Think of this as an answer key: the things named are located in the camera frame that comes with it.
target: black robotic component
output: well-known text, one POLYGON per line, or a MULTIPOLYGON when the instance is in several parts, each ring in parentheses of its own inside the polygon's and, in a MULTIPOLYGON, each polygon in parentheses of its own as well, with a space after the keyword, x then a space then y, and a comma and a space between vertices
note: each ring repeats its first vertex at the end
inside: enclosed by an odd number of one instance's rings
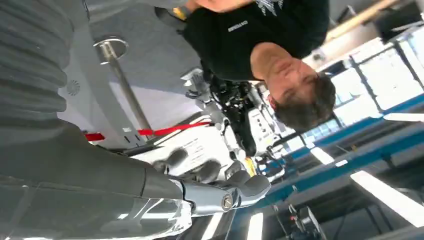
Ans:
POLYGON ((255 108, 248 94, 252 85, 247 81, 234 82, 213 77, 210 92, 213 100, 222 107, 222 113, 229 119, 237 143, 246 151, 247 156, 254 156, 257 148, 250 131, 248 113, 255 108))
POLYGON ((327 240, 320 224, 309 207, 304 207, 297 211, 293 205, 288 207, 292 220, 295 224, 289 236, 289 240, 327 240))

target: man's arm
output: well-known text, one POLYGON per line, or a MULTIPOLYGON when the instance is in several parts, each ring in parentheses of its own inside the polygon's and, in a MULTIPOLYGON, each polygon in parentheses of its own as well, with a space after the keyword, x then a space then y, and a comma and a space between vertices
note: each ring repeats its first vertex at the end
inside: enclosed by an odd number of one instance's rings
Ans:
POLYGON ((216 13, 225 13, 251 4, 254 0, 189 0, 188 2, 194 2, 216 13))

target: prosthetic hand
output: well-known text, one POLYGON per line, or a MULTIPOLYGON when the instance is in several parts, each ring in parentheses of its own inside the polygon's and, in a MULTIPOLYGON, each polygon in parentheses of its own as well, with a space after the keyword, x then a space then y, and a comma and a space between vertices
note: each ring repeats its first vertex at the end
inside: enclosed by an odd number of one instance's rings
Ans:
MULTIPOLYGON (((186 157, 185 150, 177 149, 168 159, 157 161, 153 166, 161 173, 168 174, 169 169, 177 168, 186 157)), ((184 199, 192 204, 194 217, 251 206, 265 197, 271 188, 266 177, 258 175, 251 178, 245 170, 233 173, 227 181, 219 181, 213 185, 202 184, 215 181, 220 166, 218 162, 210 160, 200 169, 172 180, 180 189, 184 189, 184 199)))

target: gray sleeve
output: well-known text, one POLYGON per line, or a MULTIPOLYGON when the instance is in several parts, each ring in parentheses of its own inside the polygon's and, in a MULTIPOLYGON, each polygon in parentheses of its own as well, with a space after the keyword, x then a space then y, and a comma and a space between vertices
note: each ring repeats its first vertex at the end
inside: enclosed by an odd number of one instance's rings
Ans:
POLYGON ((0 19, 0 177, 182 198, 150 165, 92 146, 76 126, 57 118, 66 109, 58 89, 67 82, 62 69, 73 31, 88 24, 83 1, 4 0, 0 19))

